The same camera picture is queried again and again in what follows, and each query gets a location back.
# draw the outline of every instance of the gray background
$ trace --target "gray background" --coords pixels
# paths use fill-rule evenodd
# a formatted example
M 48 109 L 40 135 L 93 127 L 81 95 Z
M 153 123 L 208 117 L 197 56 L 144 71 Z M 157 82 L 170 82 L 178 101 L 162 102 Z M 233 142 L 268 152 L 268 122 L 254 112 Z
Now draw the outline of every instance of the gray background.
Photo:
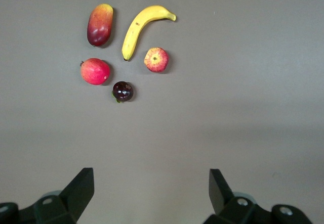
M 92 9 L 114 8 L 105 48 L 86 29 Z M 86 223 L 199 224 L 213 213 L 210 168 L 263 208 L 302 209 L 322 223 L 324 0 L 0 0 L 0 200 L 27 207 L 93 167 Z M 124 36 L 144 7 L 152 22 L 131 61 Z M 170 63 L 147 70 L 150 47 Z M 97 57 L 102 86 L 79 74 Z M 115 82 L 133 84 L 117 104 Z

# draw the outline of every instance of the red and yellow mango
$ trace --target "red and yellow mango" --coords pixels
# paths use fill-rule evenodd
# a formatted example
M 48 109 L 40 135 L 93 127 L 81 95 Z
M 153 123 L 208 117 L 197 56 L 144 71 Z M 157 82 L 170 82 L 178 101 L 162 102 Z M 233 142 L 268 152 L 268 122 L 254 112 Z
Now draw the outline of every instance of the red and yellow mango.
M 113 8 L 109 4 L 96 6 L 90 14 L 87 37 L 93 46 L 104 45 L 110 37 Z

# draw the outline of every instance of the dark purple fruit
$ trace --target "dark purple fruit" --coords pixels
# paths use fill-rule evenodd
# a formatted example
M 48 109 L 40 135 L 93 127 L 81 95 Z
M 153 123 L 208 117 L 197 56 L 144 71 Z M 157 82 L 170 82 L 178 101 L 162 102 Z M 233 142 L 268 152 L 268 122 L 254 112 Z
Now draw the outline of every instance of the dark purple fruit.
M 113 86 L 111 93 L 116 98 L 116 101 L 120 103 L 129 101 L 133 97 L 134 91 L 129 83 L 119 81 Z

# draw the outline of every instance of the yellow banana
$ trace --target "yellow banana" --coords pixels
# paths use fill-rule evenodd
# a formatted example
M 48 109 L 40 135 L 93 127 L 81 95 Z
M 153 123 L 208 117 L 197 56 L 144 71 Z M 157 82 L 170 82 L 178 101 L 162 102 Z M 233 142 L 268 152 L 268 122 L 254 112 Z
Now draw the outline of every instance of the yellow banana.
M 123 47 L 121 49 L 124 60 L 127 61 L 132 57 L 138 36 L 143 27 L 149 22 L 159 19 L 170 19 L 175 21 L 177 16 L 160 5 L 154 5 L 144 8 L 135 17 L 126 33 Z

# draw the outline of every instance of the red and yellow apple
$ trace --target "red and yellow apple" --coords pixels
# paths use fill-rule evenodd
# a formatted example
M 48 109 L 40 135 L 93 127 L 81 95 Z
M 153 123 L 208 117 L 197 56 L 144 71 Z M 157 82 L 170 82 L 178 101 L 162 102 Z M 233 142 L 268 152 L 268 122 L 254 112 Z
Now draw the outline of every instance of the red and yellow apple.
M 90 14 L 87 37 L 93 46 L 105 44 L 111 34 L 113 9 L 109 4 L 96 6 Z
M 169 62 L 168 53 L 158 47 L 150 48 L 144 58 L 144 64 L 152 72 L 162 72 Z
M 110 75 L 108 64 L 98 58 L 89 58 L 82 61 L 80 66 L 82 78 L 92 85 L 103 84 Z

